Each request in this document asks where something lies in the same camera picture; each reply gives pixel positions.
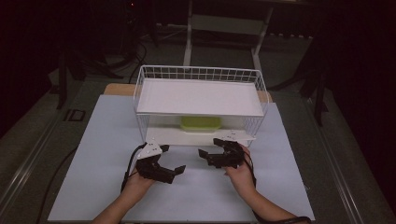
white paper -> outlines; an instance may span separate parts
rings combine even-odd
[[[123,174],[136,147],[143,144],[130,96],[102,95],[70,165],[49,221],[89,221],[119,194]],[[221,153],[221,147],[201,147]],[[297,216],[314,219],[276,104],[250,146],[257,189]],[[162,167],[187,165],[173,184],[155,183],[124,217],[129,222],[254,222],[222,169],[207,165],[198,147],[170,146]]]

black cable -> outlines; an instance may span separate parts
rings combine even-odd
[[[139,63],[137,64],[137,66],[134,68],[134,71],[133,71],[133,72],[131,73],[131,75],[129,76],[129,80],[128,80],[128,83],[129,83],[129,84],[131,84],[132,77],[134,76],[134,73],[136,72],[137,68],[139,68],[142,64],[146,63],[146,62],[145,62],[145,58],[146,58],[148,49],[147,49],[146,46],[144,46],[142,43],[139,42],[138,44],[139,44],[140,46],[143,47],[144,54],[143,54],[143,57],[142,57],[142,58],[140,58],[140,56],[138,56],[138,54],[136,54],[136,59],[139,61]]]
[[[125,184],[126,184],[126,182],[128,181],[128,178],[129,178],[130,176],[132,176],[132,175],[134,175],[134,174],[137,173],[137,172],[136,172],[136,173],[133,173],[133,174],[129,175],[129,173],[131,173],[132,161],[134,160],[134,155],[136,154],[136,152],[137,152],[138,150],[142,149],[143,147],[145,147],[146,144],[147,144],[147,143],[145,143],[145,144],[143,144],[143,145],[141,145],[141,146],[138,146],[137,148],[134,149],[134,152],[133,152],[132,155],[131,155],[131,159],[129,159],[128,168],[126,169],[126,172],[125,172],[125,174],[124,174],[124,178],[123,178],[123,180],[122,180],[121,191],[124,189]]]
[[[244,157],[244,162],[247,164],[247,167],[250,170],[251,177],[253,179],[253,184],[254,184],[254,187],[256,188],[257,179],[256,179],[256,177],[254,175],[253,160],[251,159],[250,155],[246,151],[244,151],[244,152],[250,159],[250,163],[249,163],[247,161],[247,159]],[[307,223],[311,223],[311,219],[309,217],[293,217],[293,218],[279,220],[279,221],[266,221],[254,211],[253,211],[253,215],[262,224],[292,224],[292,223],[297,223],[297,222],[302,222],[302,221],[306,221]]]
[[[40,206],[40,211],[38,212],[38,218],[37,218],[37,220],[35,221],[36,224],[40,223],[40,218],[41,218],[41,215],[42,215],[42,213],[43,213],[44,205],[45,205],[45,203],[46,203],[48,194],[49,194],[49,192],[50,192],[50,187],[51,187],[51,185],[52,185],[53,180],[55,179],[55,176],[58,174],[59,170],[60,170],[61,167],[64,165],[64,163],[66,162],[66,160],[67,160],[73,153],[75,153],[76,151],[77,151],[77,147],[75,147],[73,150],[71,150],[71,151],[69,152],[69,154],[67,154],[67,156],[64,157],[64,159],[62,160],[61,164],[59,164],[59,166],[56,168],[55,173],[52,175],[52,178],[50,179],[49,184],[47,185],[47,189],[46,189],[46,192],[45,192],[45,194],[44,194],[44,199],[43,199],[43,202],[41,203],[41,206]]]

wrist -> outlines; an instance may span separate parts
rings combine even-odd
[[[249,203],[251,200],[254,200],[257,197],[259,192],[255,188],[245,187],[243,189],[238,190],[239,196],[246,202]]]

floor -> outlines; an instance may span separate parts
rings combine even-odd
[[[168,27],[159,31],[160,46],[156,48],[149,36],[144,35],[139,55],[146,54],[147,64],[182,65],[185,28]],[[253,68],[249,44],[255,44],[250,36],[197,32],[191,65]],[[309,44],[310,39],[267,36],[260,53],[266,86],[292,77]],[[0,202],[1,223],[47,223],[73,157],[67,156],[78,146],[97,97],[108,83],[128,82],[135,67],[133,63],[116,71],[124,79],[109,79],[95,73],[90,73],[85,81],[69,78],[68,100],[62,110],[55,109],[57,95],[45,94],[0,140],[0,190],[7,193]],[[306,185],[317,218],[315,223],[396,223],[332,93],[326,90],[325,104],[329,111],[322,114],[323,127],[319,127],[312,116],[313,99],[298,94],[301,85],[295,83],[271,94]],[[70,120],[69,109],[85,111],[86,115],[82,121]]]

wire basket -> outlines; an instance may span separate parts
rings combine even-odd
[[[134,111],[137,116],[143,141],[146,141],[150,117],[153,116],[152,114],[138,112],[137,109],[146,78],[254,83],[263,116],[243,118],[246,134],[252,137],[256,135],[262,125],[262,121],[268,110],[270,97],[265,89],[262,72],[259,70],[223,67],[143,65],[140,67],[134,90]]]

